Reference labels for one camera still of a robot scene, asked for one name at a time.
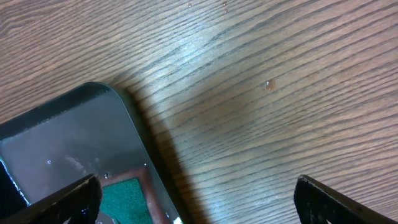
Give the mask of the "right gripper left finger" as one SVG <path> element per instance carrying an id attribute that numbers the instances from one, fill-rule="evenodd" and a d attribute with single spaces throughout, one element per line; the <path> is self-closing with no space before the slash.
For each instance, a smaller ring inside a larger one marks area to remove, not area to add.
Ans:
<path id="1" fill-rule="evenodd" d="M 103 191 L 97 175 L 64 187 L 33 205 L 1 220 L 1 224 L 95 224 Z"/>

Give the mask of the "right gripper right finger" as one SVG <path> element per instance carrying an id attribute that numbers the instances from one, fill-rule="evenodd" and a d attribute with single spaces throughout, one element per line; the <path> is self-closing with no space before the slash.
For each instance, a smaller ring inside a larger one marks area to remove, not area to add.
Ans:
<path id="1" fill-rule="evenodd" d="M 302 224 L 397 224 L 307 175 L 297 179 L 294 204 Z"/>

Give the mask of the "green and red sponge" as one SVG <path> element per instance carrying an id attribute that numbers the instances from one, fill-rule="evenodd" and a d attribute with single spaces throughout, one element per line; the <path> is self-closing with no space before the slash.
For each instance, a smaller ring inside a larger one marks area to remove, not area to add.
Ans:
<path id="1" fill-rule="evenodd" d="M 160 206 L 146 167 L 100 180 L 103 196 L 100 212 L 120 224 L 166 224 L 170 220 Z"/>

